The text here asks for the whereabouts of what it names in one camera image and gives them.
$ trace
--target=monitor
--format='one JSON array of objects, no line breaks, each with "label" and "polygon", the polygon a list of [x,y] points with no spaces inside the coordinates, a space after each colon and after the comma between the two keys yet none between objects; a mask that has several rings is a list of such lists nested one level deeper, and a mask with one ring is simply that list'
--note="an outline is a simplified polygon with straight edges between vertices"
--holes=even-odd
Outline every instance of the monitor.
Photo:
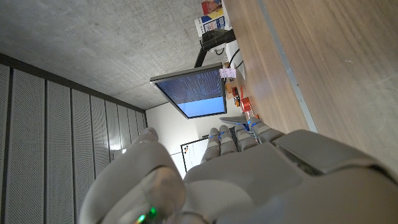
[{"label": "monitor", "polygon": [[150,82],[187,119],[226,113],[223,64],[152,77]]}]

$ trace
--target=wooden desk surface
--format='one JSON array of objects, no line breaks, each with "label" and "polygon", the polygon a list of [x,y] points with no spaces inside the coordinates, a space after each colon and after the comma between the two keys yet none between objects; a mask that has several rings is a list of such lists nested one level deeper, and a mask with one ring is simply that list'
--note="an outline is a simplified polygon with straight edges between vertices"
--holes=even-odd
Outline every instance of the wooden desk surface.
[{"label": "wooden desk surface", "polygon": [[255,112],[281,131],[308,129],[263,4],[318,132],[398,172],[398,2],[259,1],[224,1]]}]

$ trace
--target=cable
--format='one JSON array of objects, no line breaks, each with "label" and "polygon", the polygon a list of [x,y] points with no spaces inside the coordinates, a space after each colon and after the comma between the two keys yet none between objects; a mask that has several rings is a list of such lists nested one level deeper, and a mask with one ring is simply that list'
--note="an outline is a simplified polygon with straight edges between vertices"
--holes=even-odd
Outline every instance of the cable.
[{"label": "cable", "polygon": [[224,49],[223,49],[223,51],[221,53],[217,53],[217,50],[216,50],[216,54],[217,55],[222,55],[223,53],[224,53]]},{"label": "cable", "polygon": [[231,68],[231,63],[232,63],[232,60],[234,60],[234,58],[235,58],[235,55],[240,51],[241,49],[238,49],[238,50],[236,50],[235,51],[235,54],[234,55],[232,55],[232,58],[231,58],[231,60],[229,61],[229,66],[228,66],[228,68]]},{"label": "cable", "polygon": [[238,65],[238,66],[236,66],[236,68],[235,69],[238,69],[239,68],[239,66],[241,66],[243,64],[243,61]]}]

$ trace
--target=acoustic wall panel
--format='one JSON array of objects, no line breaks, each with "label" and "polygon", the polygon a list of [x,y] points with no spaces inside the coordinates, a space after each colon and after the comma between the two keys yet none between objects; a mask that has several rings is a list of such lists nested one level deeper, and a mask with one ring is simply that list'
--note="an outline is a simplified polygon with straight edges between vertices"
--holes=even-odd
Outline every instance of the acoustic wall panel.
[{"label": "acoustic wall panel", "polygon": [[47,83],[47,223],[73,223],[70,89]]},{"label": "acoustic wall panel", "polygon": [[14,70],[5,223],[44,221],[44,79]]},{"label": "acoustic wall panel", "polygon": [[75,158],[75,215],[79,217],[85,196],[94,182],[90,96],[72,90],[73,152]]},{"label": "acoustic wall panel", "polygon": [[118,107],[108,101],[106,102],[106,120],[108,122],[109,148],[111,150],[121,149]]},{"label": "acoustic wall panel", "polygon": [[95,173],[98,176],[109,164],[108,130],[106,129],[105,101],[91,96]]},{"label": "acoustic wall panel", "polygon": [[138,133],[140,134],[145,129],[144,120],[142,119],[142,113],[136,111],[136,115],[137,115]]},{"label": "acoustic wall panel", "polygon": [[130,138],[131,142],[133,142],[138,137],[136,111],[127,109],[127,113],[129,115]]},{"label": "acoustic wall panel", "polygon": [[5,65],[0,65],[0,181],[1,183],[2,183],[2,173],[4,167],[4,150],[6,143],[9,75],[10,75],[10,68]]},{"label": "acoustic wall panel", "polygon": [[127,149],[131,145],[129,119],[127,118],[127,108],[118,105],[119,126],[122,149]]}]

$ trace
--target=small object on desk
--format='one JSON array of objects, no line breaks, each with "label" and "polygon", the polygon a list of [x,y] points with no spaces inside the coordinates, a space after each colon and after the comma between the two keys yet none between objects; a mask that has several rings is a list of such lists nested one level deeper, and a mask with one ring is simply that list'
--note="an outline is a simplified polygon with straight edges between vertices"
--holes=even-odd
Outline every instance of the small object on desk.
[{"label": "small object on desk", "polygon": [[243,98],[243,99],[241,100],[241,103],[242,103],[242,110],[243,110],[243,112],[248,112],[248,111],[251,110],[251,107],[250,107],[250,100],[249,100],[248,97]]},{"label": "small object on desk", "polygon": [[221,78],[236,78],[236,69],[235,68],[221,68],[220,69],[220,77]]}]

